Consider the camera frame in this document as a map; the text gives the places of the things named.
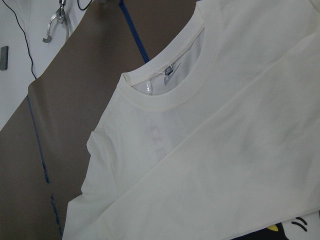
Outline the cream long-sleeve cat shirt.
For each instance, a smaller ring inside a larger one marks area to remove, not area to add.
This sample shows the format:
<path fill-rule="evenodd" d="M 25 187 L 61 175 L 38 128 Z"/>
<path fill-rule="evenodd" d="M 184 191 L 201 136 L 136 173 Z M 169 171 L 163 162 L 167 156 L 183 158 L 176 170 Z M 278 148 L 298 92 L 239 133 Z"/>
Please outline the cream long-sleeve cat shirt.
<path fill-rule="evenodd" d="M 319 239 L 319 1 L 198 1 L 87 149 L 65 240 Z"/>

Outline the long blue tape strip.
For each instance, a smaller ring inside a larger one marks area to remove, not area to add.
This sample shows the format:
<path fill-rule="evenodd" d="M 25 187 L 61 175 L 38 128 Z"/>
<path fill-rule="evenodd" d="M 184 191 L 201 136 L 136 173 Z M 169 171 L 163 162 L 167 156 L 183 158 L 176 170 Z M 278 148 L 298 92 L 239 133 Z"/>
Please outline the long blue tape strip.
<path fill-rule="evenodd" d="M 133 20 L 131 18 L 131 15 L 130 15 L 130 13 L 129 13 L 124 1 L 121 0 L 118 5 L 119 5 L 124 17 L 125 17 L 125 20 L 126 20 L 126 22 L 128 24 L 130 32 L 131 32 L 131 34 L 133 36 L 133 39 L 134 39 L 134 41 L 136 43 L 136 46 L 137 46 L 137 48 L 138 48 L 138 50 L 140 52 L 140 55 L 141 55 L 144 63 L 149 62 L 150 58 L 149 58 L 149 56 L 148 56 L 148 54 L 146 52 L 146 49 L 145 49 L 145 47 L 143 45 L 143 42 L 142 42 L 142 40 L 141 40 L 141 38 L 140 38 L 140 36 L 138 34 L 138 31 L 137 31 L 137 29 L 135 27 L 135 24 L 134 24 L 134 22 L 133 22 Z"/>

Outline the metal clamp hook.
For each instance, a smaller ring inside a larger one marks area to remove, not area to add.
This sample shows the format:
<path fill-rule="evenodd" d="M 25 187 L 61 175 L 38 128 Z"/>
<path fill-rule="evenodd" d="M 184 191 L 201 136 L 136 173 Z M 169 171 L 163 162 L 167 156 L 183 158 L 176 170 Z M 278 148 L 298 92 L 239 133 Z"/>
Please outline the metal clamp hook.
<path fill-rule="evenodd" d="M 44 43 L 50 43 L 52 40 L 52 31 L 51 29 L 53 28 L 54 23 L 65 25 L 65 41 L 68 40 L 69 34 L 70 34 L 70 29 L 69 29 L 69 24 L 68 24 L 68 17 L 67 13 L 65 12 L 65 6 L 66 6 L 66 0 L 59 0 L 59 8 L 56 10 L 56 12 L 50 17 L 48 21 L 48 26 L 47 26 L 47 31 L 46 31 L 46 37 L 42 39 Z"/>

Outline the small grey block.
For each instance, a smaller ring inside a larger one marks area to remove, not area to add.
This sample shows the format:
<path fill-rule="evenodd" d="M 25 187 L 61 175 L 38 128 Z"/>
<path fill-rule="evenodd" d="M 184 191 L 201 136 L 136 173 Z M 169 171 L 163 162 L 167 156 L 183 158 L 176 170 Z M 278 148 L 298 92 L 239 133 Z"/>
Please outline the small grey block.
<path fill-rule="evenodd" d="M 8 69 L 9 47 L 3 46 L 0 48 L 0 70 L 5 71 Z"/>

